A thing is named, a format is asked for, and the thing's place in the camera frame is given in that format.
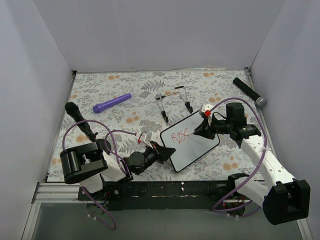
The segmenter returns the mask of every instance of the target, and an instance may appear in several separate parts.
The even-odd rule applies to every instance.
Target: microphone grille
[[[64,105],[64,109],[66,110],[67,114],[72,114],[75,111],[79,110],[79,107],[74,102],[70,101]]]

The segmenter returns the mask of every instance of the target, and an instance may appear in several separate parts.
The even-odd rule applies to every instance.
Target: white wall
[[[0,239],[20,239],[71,85],[32,0],[0,1]]]
[[[311,186],[309,217],[320,239],[320,1],[286,0],[252,66],[282,164]]]
[[[72,70],[252,65],[285,0],[33,0]]]

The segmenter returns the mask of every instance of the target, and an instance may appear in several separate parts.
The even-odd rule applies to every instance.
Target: floral mat
[[[98,120],[110,129],[130,132],[152,132],[151,140],[162,145],[160,132],[169,126],[164,121],[155,102],[158,91],[165,91],[177,86],[185,86],[193,111],[199,110],[202,104],[216,104],[229,97],[240,97],[254,108],[254,102],[233,84],[233,79],[247,81],[242,70],[215,71],[163,71],[163,72],[128,72],[128,73],[86,73],[77,74],[74,80],[69,101],[78,105],[85,119]],[[121,95],[131,93],[132,97],[102,113],[94,113],[92,107]],[[163,100],[170,122],[176,123],[190,115],[177,94]],[[247,122],[258,126],[254,114],[246,106]],[[218,112],[226,112],[225,105],[219,106]],[[62,138],[74,120],[64,115],[61,129],[47,175],[47,182],[64,182],[60,152]],[[107,130],[102,126],[90,123],[92,131],[104,138]],[[144,152],[145,148],[132,135],[114,134],[120,156],[128,157],[135,151]],[[220,144],[208,154],[198,159],[181,172],[175,172],[171,162],[155,162],[144,173],[134,176],[134,181],[201,181],[226,180],[231,174],[245,172],[250,174],[255,166],[249,157],[238,148],[228,135],[220,135]],[[90,143],[87,137],[74,128],[66,137],[66,148]],[[257,174],[255,179],[262,179]]]

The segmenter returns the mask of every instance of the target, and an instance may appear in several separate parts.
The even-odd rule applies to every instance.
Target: small whiteboard
[[[176,172],[185,169],[220,143],[217,134],[214,140],[191,134],[202,121],[203,118],[197,111],[160,133],[163,145],[176,149],[170,158]]]

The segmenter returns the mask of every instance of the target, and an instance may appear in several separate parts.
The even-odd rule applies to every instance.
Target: black microphone
[[[73,120],[75,120],[76,123],[85,120],[84,117],[80,113],[79,107],[77,105],[75,105],[72,101],[67,102],[64,105],[64,108],[66,110],[66,113],[70,117],[72,117]],[[79,124],[78,127],[88,137],[88,139],[90,139],[91,142],[95,142],[96,141],[96,135],[98,133],[94,134],[91,131],[89,123],[83,122],[83,123]]]
[[[258,93],[253,91],[248,85],[246,85],[239,78],[235,78],[233,83],[240,88],[246,95],[248,95],[252,100],[256,102],[259,107],[264,107],[267,104],[267,99],[260,96]]]

